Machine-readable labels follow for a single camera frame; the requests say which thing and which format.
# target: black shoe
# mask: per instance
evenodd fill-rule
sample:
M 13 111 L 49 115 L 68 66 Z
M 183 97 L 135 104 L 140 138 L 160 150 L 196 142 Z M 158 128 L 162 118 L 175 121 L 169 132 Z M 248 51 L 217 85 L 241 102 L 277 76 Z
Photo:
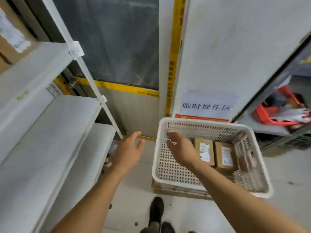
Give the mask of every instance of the black shoe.
M 164 212 L 164 203 L 161 197 L 156 196 L 150 206 L 149 223 L 158 222 L 161 225 L 161 218 Z
M 163 222 L 161 225 L 161 233 L 175 233 L 175 231 L 169 222 Z

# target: white plastic basket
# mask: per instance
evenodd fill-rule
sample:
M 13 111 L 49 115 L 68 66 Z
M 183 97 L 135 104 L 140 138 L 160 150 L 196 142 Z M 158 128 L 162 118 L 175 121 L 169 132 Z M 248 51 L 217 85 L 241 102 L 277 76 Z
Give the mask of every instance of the white plastic basket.
M 152 165 L 155 185 L 160 189 L 209 196 L 201 182 L 187 168 L 179 165 L 166 145 L 166 133 L 178 132 L 191 139 L 200 137 L 234 144 L 236 154 L 244 158 L 247 169 L 223 174 L 260 198 L 270 198 L 273 188 L 254 132 L 247 126 L 214 121 L 162 118 L 159 123 Z

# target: forearm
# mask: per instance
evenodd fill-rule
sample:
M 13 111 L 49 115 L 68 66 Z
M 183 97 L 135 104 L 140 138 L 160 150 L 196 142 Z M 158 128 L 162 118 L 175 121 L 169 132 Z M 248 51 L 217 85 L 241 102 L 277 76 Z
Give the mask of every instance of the forearm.
M 113 195 L 125 174 L 113 166 L 57 224 L 53 233 L 100 233 Z
M 201 181 L 236 232 L 306 232 L 206 162 L 197 160 L 189 170 Z

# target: hand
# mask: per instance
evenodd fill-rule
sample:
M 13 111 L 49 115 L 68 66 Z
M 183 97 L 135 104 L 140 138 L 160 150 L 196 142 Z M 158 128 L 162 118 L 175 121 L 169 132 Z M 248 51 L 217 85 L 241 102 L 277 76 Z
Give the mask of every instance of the hand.
M 183 137 L 178 132 L 168 132 L 167 138 L 177 142 L 174 145 L 172 141 L 167 140 L 166 144 L 174 159 L 180 165 L 189 169 L 196 161 L 201 160 L 189 139 Z
M 135 139 L 141 134 L 142 132 L 133 132 L 121 141 L 116 149 L 111 168 L 125 175 L 137 164 L 145 146 L 144 140 L 140 140 L 138 145 L 135 145 Z

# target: floor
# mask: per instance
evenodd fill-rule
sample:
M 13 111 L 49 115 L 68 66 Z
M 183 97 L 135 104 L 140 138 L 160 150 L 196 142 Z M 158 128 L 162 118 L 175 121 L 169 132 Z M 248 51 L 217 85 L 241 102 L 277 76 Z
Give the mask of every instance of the floor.
M 156 196 L 151 190 L 154 147 L 155 142 L 146 140 L 139 163 L 115 193 L 102 232 L 136 233 L 147 226 L 149 206 Z M 264 157 L 264 160 L 274 187 L 274 196 L 268 202 L 311 231 L 310 151 L 291 150 L 278 157 Z M 171 222 L 177 233 L 190 230 L 197 233 L 234 232 L 213 201 L 161 197 L 165 204 L 162 220 Z

